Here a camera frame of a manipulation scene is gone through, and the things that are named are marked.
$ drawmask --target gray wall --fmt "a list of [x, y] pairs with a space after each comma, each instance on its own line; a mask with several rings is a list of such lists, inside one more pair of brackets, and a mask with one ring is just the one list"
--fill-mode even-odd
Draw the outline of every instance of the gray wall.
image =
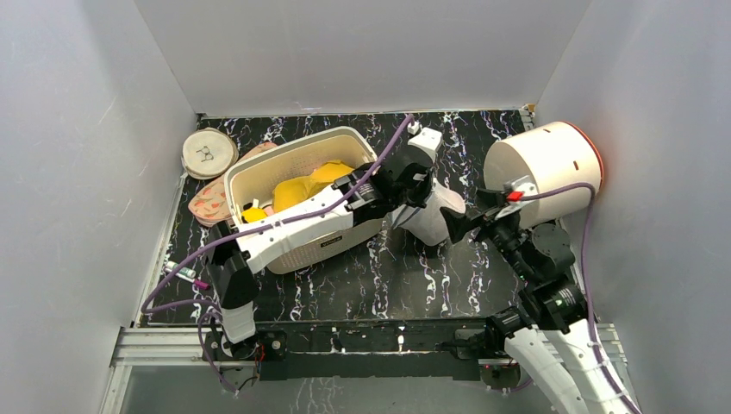
[[132, 0], [0, 4], [0, 401], [98, 412], [195, 117]]
[[535, 103], [590, 0], [136, 0], [196, 112]]
[[588, 274], [648, 413], [731, 405], [730, 16], [730, 2], [595, 0], [537, 108], [604, 157]]

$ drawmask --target black marble floor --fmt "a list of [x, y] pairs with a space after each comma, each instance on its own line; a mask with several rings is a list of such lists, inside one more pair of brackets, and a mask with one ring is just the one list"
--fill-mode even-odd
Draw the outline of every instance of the black marble floor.
[[[473, 199], [481, 186], [482, 164], [490, 145], [524, 130], [517, 110], [415, 116], [424, 126], [444, 133], [437, 177], [466, 200]], [[221, 130], [237, 143], [240, 154], [245, 154], [261, 142], [282, 144], [349, 126], [379, 153], [402, 120], [403, 114], [230, 118], [202, 120], [198, 128]], [[193, 178], [184, 184], [168, 243], [168, 260], [180, 262], [205, 244], [208, 230], [188, 211], [191, 198], [205, 185]], [[200, 259], [192, 268], [202, 280], [209, 281]], [[386, 228], [370, 241], [312, 267], [284, 275], [264, 271], [257, 280], [261, 289], [255, 300], [257, 321], [486, 316], [515, 304], [522, 287], [492, 246], [464, 240], [429, 248], [402, 229]], [[174, 279], [154, 303], [186, 298], [213, 299], [214, 292], [201, 292]], [[143, 324], [189, 325], [200, 315], [200, 306], [180, 306], [145, 318]]]

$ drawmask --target laundry basket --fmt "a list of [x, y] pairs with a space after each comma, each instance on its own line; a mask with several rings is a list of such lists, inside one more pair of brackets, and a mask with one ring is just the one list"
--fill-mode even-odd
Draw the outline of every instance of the laundry basket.
[[[357, 168], [376, 160], [376, 154], [358, 131], [349, 127], [328, 129], [288, 142], [232, 166], [224, 175], [226, 200], [234, 222], [241, 226], [241, 206], [272, 199], [277, 184], [310, 175], [330, 160]], [[294, 272], [368, 240], [381, 230], [383, 220], [371, 220], [352, 229], [336, 231], [311, 241], [269, 263], [277, 274]]]

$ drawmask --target round white container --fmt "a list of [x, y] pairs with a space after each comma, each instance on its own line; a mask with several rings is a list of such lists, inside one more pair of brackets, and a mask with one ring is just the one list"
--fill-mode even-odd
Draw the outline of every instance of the round white container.
[[[599, 191], [603, 164], [589, 138], [567, 122], [552, 122], [531, 129], [490, 147], [484, 159], [484, 184], [488, 190], [502, 190], [503, 184], [528, 175], [538, 192], [586, 182]], [[585, 188], [569, 190], [534, 201], [521, 210], [521, 227], [565, 216], [589, 204]]]
[[239, 150], [228, 135], [206, 128], [183, 143], [183, 166], [194, 179], [214, 179], [239, 159]]

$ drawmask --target pink cap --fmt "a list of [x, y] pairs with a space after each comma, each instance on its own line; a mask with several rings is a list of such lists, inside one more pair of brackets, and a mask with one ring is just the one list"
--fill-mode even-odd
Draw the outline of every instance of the pink cap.
[[198, 280], [198, 279], [193, 280], [193, 285], [196, 285], [196, 286], [198, 286], [199, 288], [201, 288], [201, 289], [203, 289], [205, 291], [207, 291], [210, 288], [210, 285], [209, 284], [207, 284], [207, 283], [205, 283], [205, 282], [203, 282], [201, 280]]

